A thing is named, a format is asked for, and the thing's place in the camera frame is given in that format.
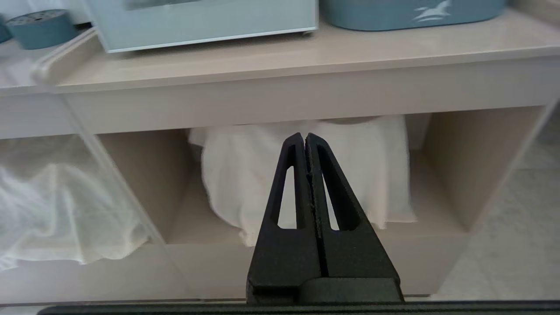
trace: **blue round container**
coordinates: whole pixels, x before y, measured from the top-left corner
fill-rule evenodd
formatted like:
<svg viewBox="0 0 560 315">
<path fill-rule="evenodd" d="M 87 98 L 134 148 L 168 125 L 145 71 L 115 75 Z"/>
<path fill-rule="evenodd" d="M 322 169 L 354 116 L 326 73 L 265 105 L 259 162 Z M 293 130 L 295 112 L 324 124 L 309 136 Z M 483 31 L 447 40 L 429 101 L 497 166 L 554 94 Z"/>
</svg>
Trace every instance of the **blue round container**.
<svg viewBox="0 0 560 315">
<path fill-rule="evenodd" d="M 4 19 L 0 15 L 0 43 L 4 43 L 6 40 L 12 38 L 12 34 L 4 24 Z"/>
<path fill-rule="evenodd" d="M 14 17 L 6 26 L 24 49 L 51 47 L 78 36 L 66 10 L 45 10 Z"/>
<path fill-rule="evenodd" d="M 321 0 L 333 25 L 362 31 L 411 29 L 489 20 L 506 0 Z"/>
</svg>

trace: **white towel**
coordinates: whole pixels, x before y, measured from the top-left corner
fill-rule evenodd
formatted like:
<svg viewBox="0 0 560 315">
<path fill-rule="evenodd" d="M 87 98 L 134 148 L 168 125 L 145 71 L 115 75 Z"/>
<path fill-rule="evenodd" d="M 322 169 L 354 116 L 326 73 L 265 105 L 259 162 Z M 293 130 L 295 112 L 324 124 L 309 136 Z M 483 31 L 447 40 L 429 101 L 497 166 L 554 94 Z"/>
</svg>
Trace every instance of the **white towel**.
<svg viewBox="0 0 560 315">
<path fill-rule="evenodd" d="M 195 128 L 189 141 L 203 146 L 202 177 L 212 210 L 243 230 L 254 246 L 283 141 L 314 133 L 330 145 L 372 223 L 414 222 L 410 207 L 408 145 L 404 117 L 333 119 Z M 293 172 L 288 170 L 278 225 L 295 228 Z M 327 198 L 336 229 L 332 205 Z"/>
<path fill-rule="evenodd" d="M 0 271 L 121 259 L 148 239 L 78 136 L 0 141 Z"/>
</svg>

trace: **gray floor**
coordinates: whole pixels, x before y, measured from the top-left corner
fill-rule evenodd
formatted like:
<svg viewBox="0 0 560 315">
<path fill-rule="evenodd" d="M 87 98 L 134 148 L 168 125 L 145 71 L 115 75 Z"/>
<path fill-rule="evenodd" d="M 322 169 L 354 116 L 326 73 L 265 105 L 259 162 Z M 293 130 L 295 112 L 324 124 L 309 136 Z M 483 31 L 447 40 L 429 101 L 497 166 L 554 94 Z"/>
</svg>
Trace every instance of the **gray floor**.
<svg viewBox="0 0 560 315">
<path fill-rule="evenodd" d="M 560 109 L 429 299 L 560 299 Z"/>
</svg>

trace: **light blue box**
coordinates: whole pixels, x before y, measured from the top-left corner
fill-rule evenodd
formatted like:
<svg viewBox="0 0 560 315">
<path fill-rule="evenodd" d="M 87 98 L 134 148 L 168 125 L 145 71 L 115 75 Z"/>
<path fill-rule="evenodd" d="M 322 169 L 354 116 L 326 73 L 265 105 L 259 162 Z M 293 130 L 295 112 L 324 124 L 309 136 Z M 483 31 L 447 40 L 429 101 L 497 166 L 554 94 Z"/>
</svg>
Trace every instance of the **light blue box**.
<svg viewBox="0 0 560 315">
<path fill-rule="evenodd" d="M 386 31 L 489 20 L 507 0 L 321 0 L 329 23 L 351 30 Z"/>
</svg>

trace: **beige shelf surface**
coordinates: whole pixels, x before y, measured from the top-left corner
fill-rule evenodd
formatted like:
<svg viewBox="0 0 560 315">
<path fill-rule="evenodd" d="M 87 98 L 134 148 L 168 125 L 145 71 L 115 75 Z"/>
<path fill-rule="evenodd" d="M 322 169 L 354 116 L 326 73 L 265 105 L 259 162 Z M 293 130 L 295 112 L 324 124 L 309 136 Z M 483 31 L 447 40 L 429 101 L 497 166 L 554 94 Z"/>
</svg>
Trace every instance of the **beige shelf surface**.
<svg viewBox="0 0 560 315">
<path fill-rule="evenodd" d="M 389 223 L 380 238 L 466 234 L 454 214 L 440 181 L 422 154 L 411 154 L 410 194 L 416 223 Z M 193 172 L 182 208 L 169 234 L 170 244 L 240 244 L 240 229 L 222 221 L 210 209 L 200 172 Z"/>
<path fill-rule="evenodd" d="M 132 53 L 99 50 L 70 67 L 57 86 L 60 93 L 120 90 L 550 55 L 560 55 L 560 31 L 507 9 L 493 20 L 445 27 L 359 32 L 322 23 L 309 39 L 291 34 Z"/>
</svg>

